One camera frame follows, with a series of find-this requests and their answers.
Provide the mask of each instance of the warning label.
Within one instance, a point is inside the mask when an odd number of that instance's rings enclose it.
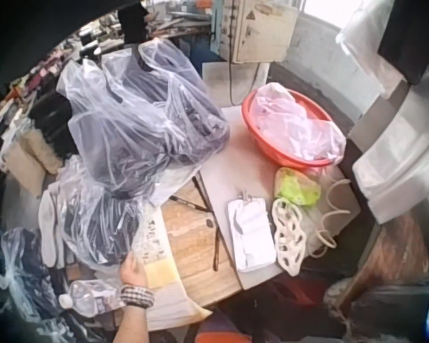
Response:
[[[248,20],[256,20],[256,16],[253,10],[246,16],[246,19]]]

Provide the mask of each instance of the yellow-green plastic bag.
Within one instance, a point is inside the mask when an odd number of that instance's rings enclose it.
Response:
[[[300,171],[280,168],[275,175],[275,198],[285,198],[296,205],[313,205],[321,197],[321,186]]]

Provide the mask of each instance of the red plastic basin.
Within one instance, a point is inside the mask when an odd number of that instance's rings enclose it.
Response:
[[[290,89],[288,89],[288,91],[294,97],[295,101],[307,110],[307,115],[309,118],[332,121],[329,114],[327,114],[327,112],[322,109],[320,105],[316,104],[312,99],[307,98],[305,95],[296,91],[292,91]],[[251,103],[255,96],[256,91],[252,91],[247,95],[245,100],[243,100],[242,115],[243,120],[245,120],[245,123],[252,137],[255,139],[258,147],[267,157],[277,162],[280,166],[288,166],[293,169],[321,168],[333,164],[333,160],[331,159],[305,161],[304,159],[301,159],[295,155],[288,154],[287,152],[281,150],[279,147],[273,144],[272,141],[263,137],[259,129],[254,124],[254,114],[250,112]]]

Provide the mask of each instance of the white shoe sole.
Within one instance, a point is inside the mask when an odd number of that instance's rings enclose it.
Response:
[[[56,209],[48,190],[44,191],[41,196],[38,223],[41,231],[41,258],[47,267],[52,268],[57,260],[56,244],[54,241]]]

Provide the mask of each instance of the plaid watch strap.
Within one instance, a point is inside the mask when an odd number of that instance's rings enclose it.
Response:
[[[126,305],[149,309],[154,304],[154,295],[147,288],[126,285],[121,289],[121,300]]]

